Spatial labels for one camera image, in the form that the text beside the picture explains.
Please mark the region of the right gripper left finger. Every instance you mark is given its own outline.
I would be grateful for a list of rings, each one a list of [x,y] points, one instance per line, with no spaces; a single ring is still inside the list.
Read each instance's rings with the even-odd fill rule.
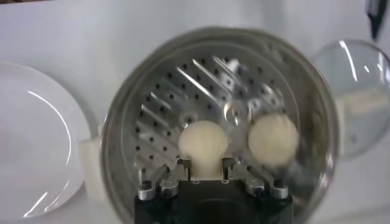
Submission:
[[[151,201],[159,195],[173,198],[179,195],[179,188],[191,185],[192,162],[188,157],[178,158],[171,169],[167,165],[157,168],[147,177],[146,167],[138,169],[136,199]]]

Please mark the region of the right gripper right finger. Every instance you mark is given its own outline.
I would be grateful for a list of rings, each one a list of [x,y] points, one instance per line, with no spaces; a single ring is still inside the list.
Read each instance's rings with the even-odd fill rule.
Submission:
[[[265,168],[254,168],[235,160],[222,159],[224,180],[240,180],[245,185],[245,191],[253,196],[266,194],[272,198],[283,200],[288,198],[289,189],[282,179],[274,178]]]

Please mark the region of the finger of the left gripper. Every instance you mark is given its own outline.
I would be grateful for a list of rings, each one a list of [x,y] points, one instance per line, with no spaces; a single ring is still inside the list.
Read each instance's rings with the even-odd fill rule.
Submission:
[[[370,34],[372,40],[378,40],[387,8],[388,0],[367,0],[366,15],[370,22]]]

